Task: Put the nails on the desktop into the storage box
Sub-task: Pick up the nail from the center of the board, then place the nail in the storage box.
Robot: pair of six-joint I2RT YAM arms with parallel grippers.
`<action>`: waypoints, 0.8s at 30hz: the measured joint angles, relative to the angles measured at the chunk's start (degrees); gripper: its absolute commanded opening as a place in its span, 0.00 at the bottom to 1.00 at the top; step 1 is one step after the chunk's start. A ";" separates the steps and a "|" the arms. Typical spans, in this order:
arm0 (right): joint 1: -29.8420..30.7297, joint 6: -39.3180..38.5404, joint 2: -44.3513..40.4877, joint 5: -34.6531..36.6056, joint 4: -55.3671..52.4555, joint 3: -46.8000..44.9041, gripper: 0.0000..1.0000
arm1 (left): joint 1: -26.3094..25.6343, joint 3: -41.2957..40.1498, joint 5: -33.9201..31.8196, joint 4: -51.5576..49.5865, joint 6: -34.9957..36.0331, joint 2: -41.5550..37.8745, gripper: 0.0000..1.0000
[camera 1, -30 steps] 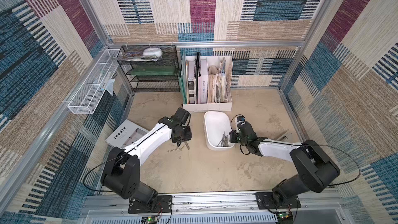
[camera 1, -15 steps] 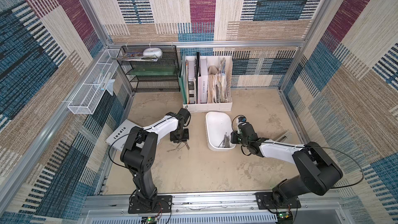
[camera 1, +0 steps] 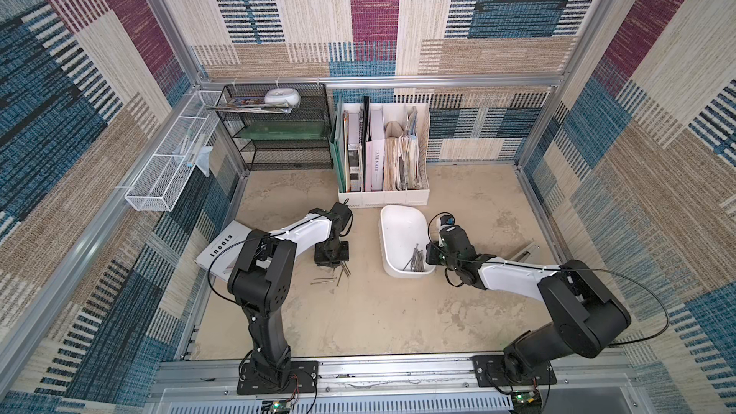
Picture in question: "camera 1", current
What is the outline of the white plastic storage box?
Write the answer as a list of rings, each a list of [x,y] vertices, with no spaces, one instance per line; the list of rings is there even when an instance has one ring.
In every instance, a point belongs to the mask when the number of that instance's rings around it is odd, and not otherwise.
[[[379,243],[384,271],[400,279],[421,279],[435,272],[435,266],[427,263],[427,219],[416,208],[386,205],[379,215]],[[415,245],[425,250],[425,272],[404,272]]]

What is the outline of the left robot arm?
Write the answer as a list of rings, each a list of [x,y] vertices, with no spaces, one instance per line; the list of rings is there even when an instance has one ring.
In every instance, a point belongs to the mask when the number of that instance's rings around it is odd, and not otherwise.
[[[320,268],[338,268],[349,261],[345,237],[353,212],[337,202],[329,210],[316,208],[305,218],[274,232],[249,234],[227,280],[228,292],[249,320],[253,349],[241,377],[279,389],[291,379],[291,347],[283,329],[285,303],[296,258],[314,249]]]

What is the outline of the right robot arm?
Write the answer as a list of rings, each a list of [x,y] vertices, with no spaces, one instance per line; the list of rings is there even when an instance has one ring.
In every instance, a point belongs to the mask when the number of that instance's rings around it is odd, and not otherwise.
[[[452,214],[429,223],[437,239],[427,245],[427,261],[454,273],[460,286],[505,291],[544,303],[551,321],[517,337],[503,350],[505,377],[521,383],[552,360],[578,355],[596,358],[632,323],[608,287],[585,263],[536,266],[480,254]]]

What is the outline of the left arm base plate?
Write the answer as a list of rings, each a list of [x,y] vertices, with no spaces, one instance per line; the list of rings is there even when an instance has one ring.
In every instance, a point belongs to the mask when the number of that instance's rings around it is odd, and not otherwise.
[[[239,369],[236,392],[240,396],[316,393],[319,362],[290,360],[284,367],[248,361]]]

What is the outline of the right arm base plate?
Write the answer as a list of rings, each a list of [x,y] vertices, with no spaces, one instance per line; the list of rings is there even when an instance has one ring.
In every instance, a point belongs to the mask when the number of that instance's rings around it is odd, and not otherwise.
[[[558,382],[554,370],[547,364],[529,369],[500,353],[472,356],[471,363],[480,387],[555,385]]]

